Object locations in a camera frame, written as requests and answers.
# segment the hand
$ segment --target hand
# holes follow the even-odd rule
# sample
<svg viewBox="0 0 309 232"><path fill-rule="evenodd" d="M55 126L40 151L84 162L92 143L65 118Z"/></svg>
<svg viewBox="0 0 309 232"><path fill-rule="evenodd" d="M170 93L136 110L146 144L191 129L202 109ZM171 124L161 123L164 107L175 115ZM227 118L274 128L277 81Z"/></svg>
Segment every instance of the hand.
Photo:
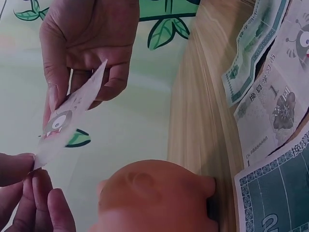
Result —
<svg viewBox="0 0 309 232"><path fill-rule="evenodd" d="M119 95L127 84L139 21L139 0L54 0L40 40L48 83L44 122L107 58L101 90L90 108Z"/></svg>
<svg viewBox="0 0 309 232"><path fill-rule="evenodd" d="M0 189L0 231L19 203L7 232L75 232L74 219L62 191L53 189L45 170L27 176L32 167L31 154L0 153L0 186L6 186Z"/></svg>

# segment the green banknote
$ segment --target green banknote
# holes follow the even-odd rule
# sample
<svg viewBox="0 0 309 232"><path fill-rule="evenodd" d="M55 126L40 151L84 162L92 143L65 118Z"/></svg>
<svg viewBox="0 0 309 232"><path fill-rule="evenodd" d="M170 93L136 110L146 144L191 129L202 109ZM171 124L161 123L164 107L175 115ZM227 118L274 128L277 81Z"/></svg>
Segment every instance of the green banknote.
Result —
<svg viewBox="0 0 309 232"><path fill-rule="evenodd" d="M309 232L309 124L235 176L241 232Z"/></svg>
<svg viewBox="0 0 309 232"><path fill-rule="evenodd" d="M256 0L253 15L237 37L237 55L222 80L229 106L239 102L254 82L255 67L277 36L289 0Z"/></svg>

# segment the banknote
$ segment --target banknote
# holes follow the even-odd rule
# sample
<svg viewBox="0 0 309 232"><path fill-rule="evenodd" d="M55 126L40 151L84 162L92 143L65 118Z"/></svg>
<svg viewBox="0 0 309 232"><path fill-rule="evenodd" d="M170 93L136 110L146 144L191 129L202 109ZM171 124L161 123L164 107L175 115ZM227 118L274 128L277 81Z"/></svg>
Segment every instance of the banknote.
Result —
<svg viewBox="0 0 309 232"><path fill-rule="evenodd" d="M92 77L50 116L35 153L34 170L45 166L72 139L77 123L97 97L107 60Z"/></svg>
<svg viewBox="0 0 309 232"><path fill-rule="evenodd" d="M293 0L263 72L234 116L245 167L295 132L309 107L309 1Z"/></svg>
<svg viewBox="0 0 309 232"><path fill-rule="evenodd" d="M237 55L222 75L229 106L239 102L255 79L255 68L277 36L289 0L256 0L253 15L237 37Z"/></svg>
<svg viewBox="0 0 309 232"><path fill-rule="evenodd" d="M309 124L235 176L241 232L309 232Z"/></svg>

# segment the vine illustration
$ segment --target vine illustration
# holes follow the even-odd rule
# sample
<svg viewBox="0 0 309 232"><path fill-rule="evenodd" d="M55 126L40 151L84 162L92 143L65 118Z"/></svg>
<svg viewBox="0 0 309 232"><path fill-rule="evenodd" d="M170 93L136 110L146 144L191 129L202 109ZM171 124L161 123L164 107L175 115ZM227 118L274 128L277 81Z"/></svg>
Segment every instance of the vine illustration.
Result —
<svg viewBox="0 0 309 232"><path fill-rule="evenodd" d="M91 138L87 132L82 131L80 129L76 129L74 135L72 136L68 144L65 145L65 147L67 148L82 147L82 146L87 145L90 142L91 142Z"/></svg>
<svg viewBox="0 0 309 232"><path fill-rule="evenodd" d="M49 7L41 10L38 0L30 1L31 9L14 12L23 21L44 20ZM148 36L147 46L156 50L170 43L176 34L188 39L190 31L181 19L194 17L200 0L140 0L140 22L157 20Z"/></svg>

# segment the banknote border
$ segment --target banknote border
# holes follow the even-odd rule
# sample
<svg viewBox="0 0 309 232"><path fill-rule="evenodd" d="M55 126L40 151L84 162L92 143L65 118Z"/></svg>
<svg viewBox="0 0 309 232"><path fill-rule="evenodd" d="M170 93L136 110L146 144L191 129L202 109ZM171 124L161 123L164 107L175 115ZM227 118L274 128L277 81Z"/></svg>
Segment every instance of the banknote border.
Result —
<svg viewBox="0 0 309 232"><path fill-rule="evenodd" d="M302 151L307 148L309 144L309 131L307 131L299 143L296 143L285 152L283 155L279 156L275 160L269 162L267 165L263 166L262 168L257 168L253 172L247 174L245 177L239 179L240 185L240 193L242 197L242 204L243 204L243 212L246 224L246 232L254 232L254 212L251 202L251 195L248 184L255 179L258 179L273 170L280 168L284 163L289 161L292 158L297 157L298 155L302 155ZM304 228L309 228L309 221L299 227L291 229L289 232L301 232L304 231Z"/></svg>
<svg viewBox="0 0 309 232"><path fill-rule="evenodd" d="M283 17L284 17L284 12L286 11L287 9L287 6L288 6L288 3L289 3L290 0L281 0L281 3L280 3L280 6L279 6L279 9L278 9L278 12L277 12L277 15L276 15L276 18L274 20L274 23L272 25L272 28L271 30L269 31L269 33L265 36L265 38L263 39L263 41L259 44L257 50L255 51L253 57L251 58L251 65L250 65L250 75L249 77L247 78L247 80L245 81L245 83L242 85L241 89L234 94L233 92L233 89L232 89L232 85L231 85L231 80L230 80L230 73L232 72L231 70L229 72L227 72L225 74L225 78L227 80L227 83L228 83L228 88L230 90L230 93L231 93L231 102L228 100L228 103L229 105L233 105L235 103L237 103L238 101L241 100L241 96L246 93L248 91L248 89L250 88L250 86L252 85L252 83L254 82L254 78L255 78L255 62L259 61L260 57L259 55L262 53L263 50L267 49L269 47L269 45L273 42L273 40L275 39L275 34L277 33L279 27L280 27L280 22L282 21ZM254 8L254 11L253 11L253 15L250 17L250 19L244 24L243 28L241 31L244 30L244 28L246 26L248 26L248 24L252 23L254 18L255 18L255 14L257 14L257 8L258 8L258 5L260 3L260 0L256 3L255 5L255 8ZM237 47L237 50L238 50L238 55L237 57L234 59L233 61L233 64L231 67L233 67L235 65L235 62L237 61L238 57L239 57L239 47Z"/></svg>

